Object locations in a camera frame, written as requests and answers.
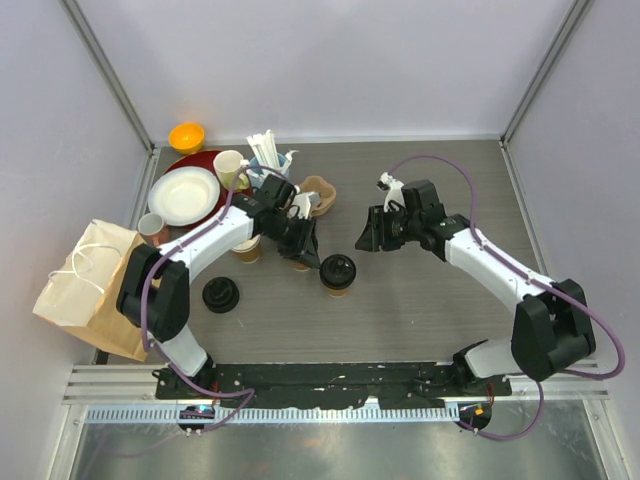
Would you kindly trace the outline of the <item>black lid stack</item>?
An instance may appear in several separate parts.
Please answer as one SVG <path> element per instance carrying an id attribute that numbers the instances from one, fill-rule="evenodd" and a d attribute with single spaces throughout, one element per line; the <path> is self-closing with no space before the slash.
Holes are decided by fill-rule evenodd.
<path id="1" fill-rule="evenodd" d="M 207 309 L 215 314 L 232 311 L 239 303 L 240 291 L 228 277 L 215 277 L 202 290 L 202 299 Z"/>

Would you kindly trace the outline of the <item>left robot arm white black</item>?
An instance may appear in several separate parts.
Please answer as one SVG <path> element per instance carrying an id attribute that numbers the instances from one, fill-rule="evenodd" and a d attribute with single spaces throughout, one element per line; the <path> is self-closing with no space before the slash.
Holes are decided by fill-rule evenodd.
<path id="1" fill-rule="evenodd" d="M 179 388 L 200 399 L 210 391 L 216 364 L 187 325 L 190 284 L 215 260 L 240 244 L 263 236 L 279 255 L 318 269 L 313 209 L 317 192 L 302 192 L 270 175 L 254 193 L 227 199 L 214 217 L 159 248 L 141 245 L 127 262 L 116 309 L 141 329 L 143 343 L 155 345 L 180 372 Z"/>

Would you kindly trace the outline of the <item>brown paper cups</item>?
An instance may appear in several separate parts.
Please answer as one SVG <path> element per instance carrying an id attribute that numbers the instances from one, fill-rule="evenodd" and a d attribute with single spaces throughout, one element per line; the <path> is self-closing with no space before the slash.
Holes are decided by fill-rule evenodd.
<path id="1" fill-rule="evenodd" d="M 261 236 L 256 235 L 255 237 L 242 242 L 236 245 L 231 249 L 231 252 L 242 262 L 245 264 L 251 264 L 257 261 L 261 254 Z"/>

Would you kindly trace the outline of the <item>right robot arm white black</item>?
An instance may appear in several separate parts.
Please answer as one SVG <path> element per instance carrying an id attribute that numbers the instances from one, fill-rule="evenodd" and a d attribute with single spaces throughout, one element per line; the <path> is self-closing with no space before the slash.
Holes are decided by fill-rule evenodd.
<path id="1" fill-rule="evenodd" d="M 368 210 L 355 247 L 368 252 L 395 251 L 407 243 L 420 247 L 484 286 L 514 316 L 512 334 L 482 340 L 453 356 L 451 380 L 472 395 L 488 378 L 520 373 L 544 381 L 594 353 L 595 335 L 583 289 L 572 280 L 557 283 L 502 252 L 462 215 L 447 215 L 435 185 L 428 180 L 404 184 L 381 175 L 383 204 Z"/>

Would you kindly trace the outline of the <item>lidded brown paper cup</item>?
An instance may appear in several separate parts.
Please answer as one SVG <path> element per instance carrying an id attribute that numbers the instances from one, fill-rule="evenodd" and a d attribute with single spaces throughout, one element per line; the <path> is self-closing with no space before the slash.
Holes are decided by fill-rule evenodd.
<path id="1" fill-rule="evenodd" d="M 294 268 L 296 271 L 299 271 L 299 272 L 305 272 L 305 271 L 310 270 L 310 267 L 309 267 L 309 266 L 307 266 L 307 265 L 306 265 L 306 264 L 304 264 L 304 263 L 298 262 L 298 261 L 294 261 L 294 262 L 293 262 L 293 268 Z"/>

